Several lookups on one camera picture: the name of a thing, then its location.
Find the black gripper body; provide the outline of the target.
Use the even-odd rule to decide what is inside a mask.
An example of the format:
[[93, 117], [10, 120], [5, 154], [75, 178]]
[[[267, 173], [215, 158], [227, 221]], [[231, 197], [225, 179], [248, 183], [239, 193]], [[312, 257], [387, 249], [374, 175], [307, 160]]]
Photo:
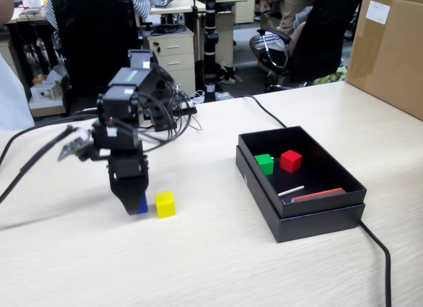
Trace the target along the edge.
[[93, 123], [95, 149], [109, 150], [110, 184], [124, 189], [145, 189], [149, 185], [148, 161], [144, 154], [138, 130], [123, 121], [96, 121]]

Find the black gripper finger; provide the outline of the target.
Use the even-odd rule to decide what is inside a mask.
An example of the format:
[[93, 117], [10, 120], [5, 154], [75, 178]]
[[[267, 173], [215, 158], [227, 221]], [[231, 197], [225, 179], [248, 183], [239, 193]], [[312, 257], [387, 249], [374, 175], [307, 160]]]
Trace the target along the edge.
[[148, 176], [133, 178], [110, 177], [110, 189], [122, 202], [129, 215], [138, 215], [148, 212], [146, 190], [149, 185]]

